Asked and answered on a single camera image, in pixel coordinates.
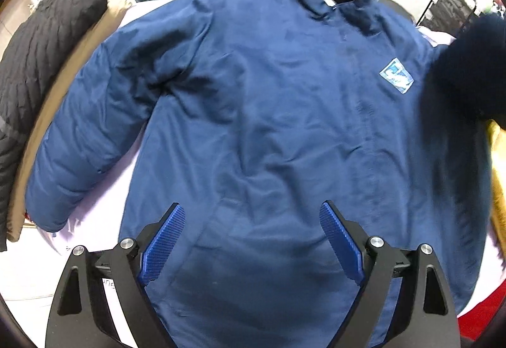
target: red fabric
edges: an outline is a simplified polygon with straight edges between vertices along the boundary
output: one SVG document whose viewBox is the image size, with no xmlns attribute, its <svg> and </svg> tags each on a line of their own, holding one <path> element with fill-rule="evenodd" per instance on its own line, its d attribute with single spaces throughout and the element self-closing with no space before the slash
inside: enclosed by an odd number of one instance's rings
<svg viewBox="0 0 506 348">
<path fill-rule="evenodd" d="M 461 335 L 475 340 L 488 325 L 505 296 L 506 281 L 485 299 L 485 301 L 482 301 L 467 314 L 459 318 Z"/>
</svg>

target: black quilted garment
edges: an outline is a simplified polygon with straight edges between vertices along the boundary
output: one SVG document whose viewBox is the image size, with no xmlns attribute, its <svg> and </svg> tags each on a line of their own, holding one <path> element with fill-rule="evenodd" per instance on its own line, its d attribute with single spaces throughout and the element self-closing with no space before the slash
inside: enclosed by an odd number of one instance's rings
<svg viewBox="0 0 506 348">
<path fill-rule="evenodd" d="M 107 0 L 42 0 L 16 30 L 0 62 L 0 251 L 7 210 L 25 144 L 47 92 Z"/>
</svg>

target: yellow fabric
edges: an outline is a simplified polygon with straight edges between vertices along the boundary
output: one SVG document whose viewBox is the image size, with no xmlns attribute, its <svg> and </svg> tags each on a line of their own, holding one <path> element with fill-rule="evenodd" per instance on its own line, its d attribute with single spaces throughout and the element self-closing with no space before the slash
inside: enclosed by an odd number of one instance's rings
<svg viewBox="0 0 506 348">
<path fill-rule="evenodd" d="M 503 255 L 506 255 L 506 131 L 494 121 L 488 128 L 492 147 L 492 224 Z"/>
<path fill-rule="evenodd" d="M 7 215 L 7 239 L 9 241 L 16 242 L 21 235 L 26 213 L 26 185 L 35 162 L 35 155 L 47 128 L 51 124 L 77 72 L 88 61 L 99 44 L 120 26 L 125 13 L 131 6 L 132 4 L 126 0 L 108 0 L 107 11 L 98 23 L 89 29 L 81 39 L 58 73 L 55 83 L 47 94 L 34 129 L 26 144 L 23 158 L 18 167 L 16 181 L 11 192 L 11 201 Z"/>
</svg>

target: jacket sleeve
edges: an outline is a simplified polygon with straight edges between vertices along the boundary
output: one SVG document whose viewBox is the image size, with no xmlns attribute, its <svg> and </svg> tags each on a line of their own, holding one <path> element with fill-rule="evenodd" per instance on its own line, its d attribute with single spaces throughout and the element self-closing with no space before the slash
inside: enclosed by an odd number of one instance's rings
<svg viewBox="0 0 506 348">
<path fill-rule="evenodd" d="M 175 0 L 121 28 L 77 74 L 37 151 L 25 195 L 42 229 L 62 229 L 131 147 L 167 82 L 191 69 L 213 18 L 209 0 Z"/>
<path fill-rule="evenodd" d="M 480 16 L 432 67 L 465 113 L 493 119 L 506 128 L 506 22 L 497 14 Z"/>
</svg>

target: blue gripper pad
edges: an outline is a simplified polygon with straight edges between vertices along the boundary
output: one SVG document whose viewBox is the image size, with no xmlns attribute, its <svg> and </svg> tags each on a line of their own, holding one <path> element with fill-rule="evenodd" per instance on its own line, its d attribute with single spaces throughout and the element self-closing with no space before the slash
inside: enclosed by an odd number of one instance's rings
<svg viewBox="0 0 506 348">
<path fill-rule="evenodd" d="M 365 278 L 362 254 L 346 228 L 326 202 L 320 207 L 320 224 L 346 276 L 357 285 Z"/>
<path fill-rule="evenodd" d="M 158 278 L 183 231 L 185 219 L 186 214 L 183 207 L 177 205 L 146 247 L 146 251 L 142 255 L 142 267 L 137 276 L 141 285 L 146 286 L 148 282 Z"/>
</svg>

